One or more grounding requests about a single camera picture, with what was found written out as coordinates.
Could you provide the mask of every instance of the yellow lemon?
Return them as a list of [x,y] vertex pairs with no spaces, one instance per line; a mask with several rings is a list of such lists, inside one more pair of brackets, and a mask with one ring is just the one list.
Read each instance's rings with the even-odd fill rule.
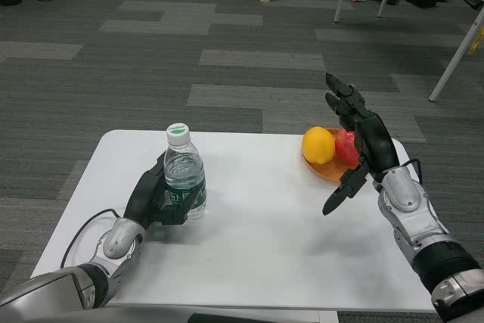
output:
[[302,155],[310,163],[326,164],[334,156],[334,138],[320,126],[308,130],[302,138]]

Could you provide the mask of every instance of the apple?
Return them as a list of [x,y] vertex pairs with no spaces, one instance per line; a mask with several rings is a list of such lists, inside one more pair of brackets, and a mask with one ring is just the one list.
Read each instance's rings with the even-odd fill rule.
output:
[[348,166],[357,166],[359,164],[358,151],[355,148],[355,132],[341,130],[336,135],[335,140],[337,156]]

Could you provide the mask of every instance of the robotic hand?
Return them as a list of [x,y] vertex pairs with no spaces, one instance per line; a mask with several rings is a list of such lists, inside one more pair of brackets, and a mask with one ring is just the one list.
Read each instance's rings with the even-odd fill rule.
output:
[[352,86],[326,75],[334,93],[326,101],[340,117],[342,127],[355,132],[360,165],[349,169],[340,187],[328,198],[323,214],[354,197],[370,173],[380,193],[378,206],[393,226],[393,234],[408,263],[432,294],[432,304],[443,321],[484,321],[484,270],[453,238],[435,214],[429,195],[400,166],[392,139],[382,119],[365,107]]
[[124,217],[118,217],[113,228],[101,236],[91,260],[80,266],[34,277],[18,286],[0,300],[0,321],[26,321],[99,308],[109,302],[121,285],[124,272],[139,257],[140,245],[149,225],[152,222],[182,225],[198,198],[200,191],[194,191],[182,205],[164,205],[164,156],[163,153],[158,157],[157,164],[142,175],[129,198]]

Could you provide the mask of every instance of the green label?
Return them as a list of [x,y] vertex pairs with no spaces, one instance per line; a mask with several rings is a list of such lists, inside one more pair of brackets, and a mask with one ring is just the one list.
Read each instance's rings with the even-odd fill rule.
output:
[[198,198],[191,206],[191,209],[200,207],[206,201],[205,179],[190,189],[177,189],[173,188],[171,185],[168,185],[167,187],[169,199],[172,201],[172,204],[183,204],[187,197],[194,191],[200,191],[200,194],[198,194]]

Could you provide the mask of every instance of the plastic bottle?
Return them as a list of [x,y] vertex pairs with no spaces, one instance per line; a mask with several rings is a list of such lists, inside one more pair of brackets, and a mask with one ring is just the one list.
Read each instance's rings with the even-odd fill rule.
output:
[[200,194],[193,204],[188,219],[198,219],[205,213],[206,188],[203,161],[198,150],[191,143],[190,130],[182,123],[176,123],[166,130],[168,149],[165,153],[165,179],[172,204],[181,204],[195,190]]

